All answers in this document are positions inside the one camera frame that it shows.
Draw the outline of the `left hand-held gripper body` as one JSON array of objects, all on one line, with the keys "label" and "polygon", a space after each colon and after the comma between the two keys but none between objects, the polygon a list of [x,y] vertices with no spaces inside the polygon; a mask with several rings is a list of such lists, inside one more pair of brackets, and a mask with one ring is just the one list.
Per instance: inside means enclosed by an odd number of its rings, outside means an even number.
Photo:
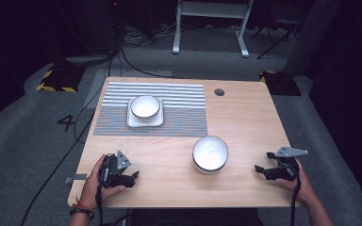
[{"label": "left hand-held gripper body", "polygon": [[105,188],[124,186],[127,181],[135,181],[131,175],[123,175],[130,165],[131,161],[121,151],[107,154],[99,169],[100,186]]}]

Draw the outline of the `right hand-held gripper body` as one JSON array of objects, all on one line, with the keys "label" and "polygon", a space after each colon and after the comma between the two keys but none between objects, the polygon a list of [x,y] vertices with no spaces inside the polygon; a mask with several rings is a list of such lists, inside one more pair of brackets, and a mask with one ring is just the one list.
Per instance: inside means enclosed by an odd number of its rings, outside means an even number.
[{"label": "right hand-held gripper body", "polygon": [[296,157],[306,155],[308,151],[282,146],[275,154],[279,158],[272,160],[276,161],[277,167],[266,169],[267,176],[265,178],[267,180],[286,179],[293,181],[300,172]]}]

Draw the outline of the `white bowl dark rim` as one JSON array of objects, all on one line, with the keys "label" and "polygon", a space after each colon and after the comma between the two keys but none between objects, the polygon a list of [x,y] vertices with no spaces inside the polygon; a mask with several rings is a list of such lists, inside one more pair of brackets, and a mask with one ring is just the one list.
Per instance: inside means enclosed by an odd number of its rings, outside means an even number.
[{"label": "white bowl dark rim", "polygon": [[138,118],[151,118],[158,113],[160,101],[158,98],[150,95],[141,95],[131,101],[130,110]]},{"label": "white bowl dark rim", "polygon": [[229,151],[226,143],[219,137],[201,137],[192,149],[194,166],[203,174],[215,174],[226,164]]}]

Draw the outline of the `white square plate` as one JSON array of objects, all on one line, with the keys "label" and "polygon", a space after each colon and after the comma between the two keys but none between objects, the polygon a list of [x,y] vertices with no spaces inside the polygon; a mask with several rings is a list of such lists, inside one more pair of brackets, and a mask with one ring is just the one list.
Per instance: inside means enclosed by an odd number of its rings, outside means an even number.
[{"label": "white square plate", "polygon": [[127,112],[126,112],[126,124],[130,127],[155,127],[159,126],[164,122],[164,110],[163,110],[163,104],[160,101],[160,109],[156,115],[154,115],[151,118],[142,119],[134,116],[130,110],[130,104],[131,101],[128,102],[127,105]]}]

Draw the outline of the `person's right hand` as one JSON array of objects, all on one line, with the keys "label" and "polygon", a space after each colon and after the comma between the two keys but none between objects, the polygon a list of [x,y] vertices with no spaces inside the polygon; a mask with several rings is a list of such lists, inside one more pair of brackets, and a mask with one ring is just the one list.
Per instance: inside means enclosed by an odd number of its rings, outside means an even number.
[{"label": "person's right hand", "polygon": [[[314,202],[318,198],[318,196],[314,191],[313,186],[309,180],[309,177],[304,171],[304,167],[302,166],[301,162],[297,160],[297,163],[300,170],[299,176],[301,182],[301,188],[300,191],[298,192],[297,198],[306,205],[309,205],[310,203]],[[297,180],[289,181],[286,179],[276,179],[275,182],[281,187],[286,188],[290,191],[293,191],[295,189],[295,186],[297,185]]]}]

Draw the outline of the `person's left hand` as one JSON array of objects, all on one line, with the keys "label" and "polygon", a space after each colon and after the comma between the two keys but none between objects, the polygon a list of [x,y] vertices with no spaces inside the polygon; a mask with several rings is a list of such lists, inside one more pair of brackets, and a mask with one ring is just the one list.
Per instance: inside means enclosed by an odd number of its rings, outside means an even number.
[{"label": "person's left hand", "polygon": [[[95,196],[99,186],[99,169],[101,168],[106,156],[103,154],[95,163],[90,175],[83,185],[82,193],[78,199],[78,203],[88,206],[91,210],[97,208]],[[125,190],[125,186],[115,186],[110,188],[102,188],[101,199],[105,202],[108,198],[113,197]]]}]

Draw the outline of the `grey tape strip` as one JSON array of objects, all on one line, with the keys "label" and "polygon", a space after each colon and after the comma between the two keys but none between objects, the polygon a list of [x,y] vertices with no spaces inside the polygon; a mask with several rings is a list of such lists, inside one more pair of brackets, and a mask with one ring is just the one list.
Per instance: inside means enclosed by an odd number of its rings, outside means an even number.
[{"label": "grey tape strip", "polygon": [[77,181],[77,180],[86,180],[87,178],[87,174],[74,174],[72,176],[66,176],[65,179],[64,179],[64,183],[65,184],[72,184],[74,181]]}]

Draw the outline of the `black yellow striped floor base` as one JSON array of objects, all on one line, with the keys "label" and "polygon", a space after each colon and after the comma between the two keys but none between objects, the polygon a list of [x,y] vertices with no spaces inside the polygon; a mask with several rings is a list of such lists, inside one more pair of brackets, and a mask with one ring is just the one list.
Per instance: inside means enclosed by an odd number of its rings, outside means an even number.
[{"label": "black yellow striped floor base", "polygon": [[294,78],[284,72],[263,71],[259,80],[265,83],[271,95],[301,96]]},{"label": "black yellow striped floor base", "polygon": [[51,66],[37,86],[37,90],[78,92],[85,67],[59,68]]}]

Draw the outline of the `person's dark lap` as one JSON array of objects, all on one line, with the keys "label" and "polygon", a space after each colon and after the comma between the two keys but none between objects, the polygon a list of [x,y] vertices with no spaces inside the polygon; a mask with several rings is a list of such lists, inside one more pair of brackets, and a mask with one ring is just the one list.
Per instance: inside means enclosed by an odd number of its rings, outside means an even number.
[{"label": "person's dark lap", "polygon": [[255,208],[136,209],[131,226],[264,226]]}]

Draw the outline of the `grey striped placemat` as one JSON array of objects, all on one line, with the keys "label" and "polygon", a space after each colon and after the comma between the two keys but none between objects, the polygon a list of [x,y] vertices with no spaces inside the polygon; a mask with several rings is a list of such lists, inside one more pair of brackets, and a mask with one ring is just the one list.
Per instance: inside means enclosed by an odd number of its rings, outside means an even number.
[{"label": "grey striped placemat", "polygon": [[[164,122],[155,127],[126,124],[128,102],[141,95],[157,97],[163,104]],[[208,135],[203,85],[109,82],[96,114],[95,136],[204,137]]]}]

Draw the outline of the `grey power strip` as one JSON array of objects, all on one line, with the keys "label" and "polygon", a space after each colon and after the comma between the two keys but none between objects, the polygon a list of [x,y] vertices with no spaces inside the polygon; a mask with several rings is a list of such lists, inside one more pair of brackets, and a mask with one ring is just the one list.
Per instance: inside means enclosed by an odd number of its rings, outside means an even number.
[{"label": "grey power strip", "polygon": [[69,56],[65,60],[75,66],[89,67],[105,63],[112,59],[112,55],[84,55],[84,56]]}]

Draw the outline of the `black tripod stand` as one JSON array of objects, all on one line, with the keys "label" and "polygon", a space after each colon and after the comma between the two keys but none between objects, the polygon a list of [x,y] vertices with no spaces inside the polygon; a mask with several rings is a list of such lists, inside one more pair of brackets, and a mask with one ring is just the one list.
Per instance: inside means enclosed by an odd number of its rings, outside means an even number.
[{"label": "black tripod stand", "polygon": [[301,24],[302,22],[297,19],[271,18],[267,26],[260,27],[252,36],[252,39],[256,38],[262,30],[265,30],[271,42],[271,45],[257,59],[261,59],[282,41],[288,41],[290,35],[297,37],[296,31],[300,28]]}]

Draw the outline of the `grey column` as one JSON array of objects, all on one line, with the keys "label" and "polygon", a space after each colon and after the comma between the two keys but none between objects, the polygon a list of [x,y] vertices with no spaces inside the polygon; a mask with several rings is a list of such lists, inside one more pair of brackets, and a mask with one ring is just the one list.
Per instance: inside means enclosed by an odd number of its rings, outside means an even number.
[{"label": "grey column", "polygon": [[320,47],[326,32],[337,15],[342,0],[315,0],[306,17],[300,37],[292,49],[284,72],[291,76],[304,75]]}]

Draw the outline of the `white desk frame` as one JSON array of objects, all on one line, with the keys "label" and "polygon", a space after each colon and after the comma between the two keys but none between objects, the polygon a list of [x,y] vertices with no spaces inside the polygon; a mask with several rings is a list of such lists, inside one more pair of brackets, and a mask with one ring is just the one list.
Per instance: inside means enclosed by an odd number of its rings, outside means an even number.
[{"label": "white desk frame", "polygon": [[175,34],[173,40],[173,53],[180,52],[181,41],[181,19],[183,16],[213,17],[225,19],[240,19],[240,30],[235,32],[239,50],[243,57],[248,57],[249,51],[244,42],[244,31],[250,17],[255,0],[248,0],[246,4],[212,3],[212,2],[191,2],[178,0],[175,16]]}]

